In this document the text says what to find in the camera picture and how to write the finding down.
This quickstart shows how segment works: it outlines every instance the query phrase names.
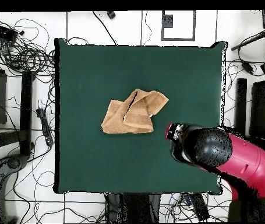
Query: white floor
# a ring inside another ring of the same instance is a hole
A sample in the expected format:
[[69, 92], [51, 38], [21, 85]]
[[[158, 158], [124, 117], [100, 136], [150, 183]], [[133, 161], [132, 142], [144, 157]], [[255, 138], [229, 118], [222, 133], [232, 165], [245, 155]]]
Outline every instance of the white floor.
[[[258, 33], [263, 29], [262, 27], [262, 12], [260, 10], [197, 10], [196, 11], [196, 41], [161, 41], [161, 11], [127, 11], [127, 12], [116, 12], [116, 18], [114, 20], [109, 20], [106, 12], [100, 11], [96, 12], [99, 18], [103, 20], [107, 29], [111, 33], [111, 36], [115, 39], [118, 44], [121, 45], [132, 45], [139, 46], [142, 38], [142, 45], [148, 46], [201, 46], [209, 47], [215, 41], [227, 41], [228, 51], [227, 51], [227, 66], [228, 61], [233, 61], [238, 59], [238, 53], [236, 51], [231, 51], [231, 47], [239, 44], [244, 39], [249, 36]], [[173, 14], [174, 22], [176, 19], [183, 19], [183, 11], [165, 11], [165, 14]], [[16, 22], [16, 29], [19, 31], [24, 30], [24, 37], [27, 39], [32, 39], [37, 35], [34, 42], [45, 48], [46, 51], [50, 52], [54, 49], [54, 38], [66, 38], [71, 37], [81, 37], [86, 39], [90, 44], [106, 45], [113, 44], [111, 38], [105, 31], [102, 24], [97, 20], [92, 12], [20, 12], [20, 13], [1, 13], [0, 21], [14, 26]], [[183, 27], [181, 29], [177, 26], [174, 27], [175, 30], [167, 32], [167, 37], [183, 37]], [[73, 39], [72, 44], [85, 44], [83, 40]], [[265, 38], [247, 45], [241, 49], [241, 57], [247, 61], [253, 61], [256, 69], [256, 74], [263, 74], [260, 69], [261, 64], [265, 61]], [[8, 76], [11, 73], [1, 65], [2, 69], [6, 70]], [[241, 65], [238, 62], [233, 62], [227, 74], [231, 74], [231, 77], [227, 76], [227, 86], [234, 81], [235, 78], [247, 78], [248, 80], [248, 93], [247, 101], [251, 98], [251, 87], [254, 82], [265, 80], [265, 76], [255, 77], [249, 75], [248, 73], [241, 71]], [[40, 77], [41, 80], [48, 80], [46, 77]], [[7, 95], [6, 98], [10, 99], [13, 96], [17, 103], [20, 103], [20, 90], [21, 90], [21, 79], [10, 77], [7, 82]], [[49, 84], [44, 84], [39, 80], [36, 80], [33, 85], [33, 110], [38, 108], [38, 103], [42, 104], [47, 101], [47, 93], [49, 89]], [[225, 111], [233, 108], [235, 88], [232, 84], [232, 88], [229, 91], [229, 97], [225, 100]], [[7, 106], [17, 107], [14, 99], [7, 100]], [[19, 109], [7, 108], [8, 113], [11, 115], [16, 128], [19, 128]], [[52, 105], [52, 113], [47, 112], [48, 121], [54, 118], [55, 109]], [[234, 124], [234, 109], [228, 111], [225, 114], [225, 125], [232, 126]], [[246, 123], [246, 133], [248, 134], [249, 118], [250, 118], [250, 103], [248, 102]], [[7, 121], [5, 125], [0, 124], [0, 132], [7, 131], [7, 128], [13, 128], [11, 122]], [[36, 114], [33, 113], [32, 122], [32, 140], [35, 141], [40, 135], [42, 135], [40, 120], [37, 118]], [[13, 148], [16, 148], [18, 144], [8, 145], [0, 148], [0, 158], [4, 157]], [[36, 143], [35, 154], [40, 155], [47, 150], [44, 142], [44, 138], [40, 137]], [[31, 207], [29, 212], [24, 218], [23, 222], [36, 223], [36, 218], [34, 215], [34, 208], [38, 209], [38, 219], [41, 218], [41, 223], [79, 223], [84, 220], [81, 216], [75, 215], [72, 211], [65, 208], [70, 208], [79, 215], [89, 217], [98, 217], [104, 209], [104, 197], [102, 194], [91, 194], [86, 192], [69, 192], [65, 195], [55, 194], [52, 190], [52, 184], [54, 182], [54, 149], [46, 154], [41, 160], [37, 159], [34, 164], [29, 163], [23, 170], [19, 173], [19, 178], [17, 180], [16, 191], [19, 195], [24, 197], [29, 201], [37, 201], [36, 207], [34, 203], [31, 202]], [[39, 183], [44, 185], [40, 186], [36, 183], [31, 171], [33, 167], [38, 167], [34, 169], [34, 176], [38, 179], [44, 172]], [[25, 201], [15, 195], [12, 191], [13, 183], [15, 182], [16, 175], [13, 174], [6, 187], [6, 208], [8, 215], [18, 216], [19, 221], [26, 213], [29, 205]], [[222, 221], [226, 221], [224, 217], [227, 216], [227, 210], [229, 201], [231, 199], [231, 193], [228, 191], [229, 186], [226, 182], [222, 182], [227, 188], [224, 188], [224, 193], [219, 196], [209, 196], [209, 210], [210, 214], [215, 217], [223, 217]], [[167, 213], [165, 207], [167, 204], [174, 204], [175, 199], [171, 199], [170, 194], [164, 194], [161, 197], [161, 203], [164, 204], [160, 208], [160, 222], [172, 222], [173, 218], [167, 217], [163, 214]], [[218, 204], [225, 206], [225, 208], [214, 207]], [[44, 215], [45, 213], [60, 211], [58, 213]], [[191, 216], [192, 211], [179, 212], [180, 219], [186, 218], [186, 215]]]

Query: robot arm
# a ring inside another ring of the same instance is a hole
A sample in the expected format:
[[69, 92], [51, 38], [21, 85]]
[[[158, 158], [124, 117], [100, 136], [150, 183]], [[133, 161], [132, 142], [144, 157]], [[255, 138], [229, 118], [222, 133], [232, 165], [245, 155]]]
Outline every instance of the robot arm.
[[170, 124], [165, 137], [172, 142], [171, 155], [175, 160], [226, 180], [232, 188], [233, 201], [264, 201], [265, 150], [221, 127]]

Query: folded towel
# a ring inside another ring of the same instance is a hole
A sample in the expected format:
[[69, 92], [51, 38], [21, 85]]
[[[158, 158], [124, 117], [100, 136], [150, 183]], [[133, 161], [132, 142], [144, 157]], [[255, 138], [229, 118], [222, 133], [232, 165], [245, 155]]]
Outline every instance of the folded towel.
[[124, 102], [111, 100], [101, 128], [108, 134], [152, 132], [150, 117], [156, 115], [167, 101], [162, 93], [136, 89]]

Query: green tabletop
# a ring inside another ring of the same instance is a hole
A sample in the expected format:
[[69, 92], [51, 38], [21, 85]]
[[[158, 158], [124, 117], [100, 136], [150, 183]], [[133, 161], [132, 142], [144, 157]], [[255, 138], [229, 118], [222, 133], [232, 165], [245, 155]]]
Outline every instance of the green tabletop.
[[[67, 45], [59, 49], [59, 179], [56, 190], [111, 193], [218, 192], [217, 176], [171, 157], [169, 122], [220, 123], [222, 51], [213, 48]], [[111, 99], [156, 90], [169, 102], [148, 134], [106, 134]]]

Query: tan towel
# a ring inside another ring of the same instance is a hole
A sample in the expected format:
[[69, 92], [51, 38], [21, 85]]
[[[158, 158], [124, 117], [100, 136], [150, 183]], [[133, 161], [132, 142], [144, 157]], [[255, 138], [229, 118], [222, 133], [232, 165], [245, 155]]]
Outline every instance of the tan towel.
[[108, 134], [152, 132], [150, 117], [156, 115], [167, 101], [162, 93], [136, 89], [124, 102], [111, 100], [101, 128]]

